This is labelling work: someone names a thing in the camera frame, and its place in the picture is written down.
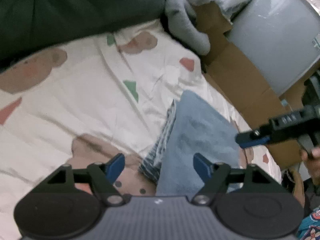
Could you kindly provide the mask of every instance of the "folded clothing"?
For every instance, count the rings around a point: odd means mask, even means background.
[[[236,128],[191,91],[184,91],[168,110],[162,133],[139,167],[157,183],[157,195],[192,197],[204,183],[193,168],[193,156],[201,153],[213,163],[239,167]]]

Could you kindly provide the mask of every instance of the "black dot print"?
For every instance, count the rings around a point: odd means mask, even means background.
[[[115,186],[116,186],[116,187],[121,187],[121,186],[122,186],[121,181],[117,180],[117,181],[115,182]]]

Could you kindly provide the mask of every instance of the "mattress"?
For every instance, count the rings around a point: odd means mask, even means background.
[[[0,238],[20,237],[15,204],[72,157],[75,138],[87,134],[144,158],[184,90],[250,129],[159,20],[40,51],[0,74]],[[265,147],[251,161],[281,181]]]

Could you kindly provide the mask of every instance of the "metal screw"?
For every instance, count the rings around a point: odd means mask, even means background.
[[[119,205],[123,201],[123,198],[119,195],[113,195],[108,197],[107,201],[112,205]]]
[[[205,205],[209,202],[210,198],[205,195],[198,195],[196,196],[193,201],[199,205]]]

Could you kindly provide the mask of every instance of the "human hand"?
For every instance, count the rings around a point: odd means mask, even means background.
[[[304,162],[310,177],[320,181],[320,147],[312,149],[314,159],[309,159],[305,150],[301,151],[301,159]]]

